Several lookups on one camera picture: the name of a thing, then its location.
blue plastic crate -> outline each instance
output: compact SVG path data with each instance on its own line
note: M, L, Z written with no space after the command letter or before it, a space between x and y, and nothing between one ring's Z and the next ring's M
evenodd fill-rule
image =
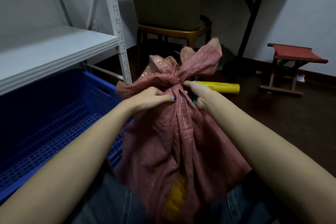
M118 103L114 85L79 69L1 96L0 204ZM121 155L122 133L108 153L113 167Z

white metal shelf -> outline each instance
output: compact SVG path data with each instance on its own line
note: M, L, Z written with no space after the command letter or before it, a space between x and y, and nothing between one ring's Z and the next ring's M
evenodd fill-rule
M0 39L0 95L118 47L119 39L59 26Z

crate handle hole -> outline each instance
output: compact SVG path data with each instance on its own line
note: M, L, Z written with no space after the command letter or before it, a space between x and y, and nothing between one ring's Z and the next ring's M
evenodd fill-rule
M111 97L111 95L110 95L110 93L109 93L108 90L106 90L106 89L104 89L102 87L98 87L98 90L101 91L101 92L103 92L104 94L108 95L109 97Z

pink woven sack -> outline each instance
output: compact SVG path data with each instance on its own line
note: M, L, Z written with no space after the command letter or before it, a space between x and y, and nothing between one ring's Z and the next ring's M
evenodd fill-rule
M182 65L174 58L150 56L149 65L134 83L118 82L116 92L129 98L150 86L175 95L136 117L124 128L123 154L116 174L139 194L151 220L161 223L167 198L181 172L186 195L181 220L192 223L196 212L227 192L251 170L216 122L192 103L182 84L187 78L212 75L221 58L216 38L194 52L184 47Z

yellow tube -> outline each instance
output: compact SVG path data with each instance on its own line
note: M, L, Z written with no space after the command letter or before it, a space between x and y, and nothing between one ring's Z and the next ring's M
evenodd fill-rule
M200 84L204 84L208 86L210 89L217 91L219 93L230 93L230 94L238 94L240 90L239 84L234 83L224 83L224 82L200 82Z

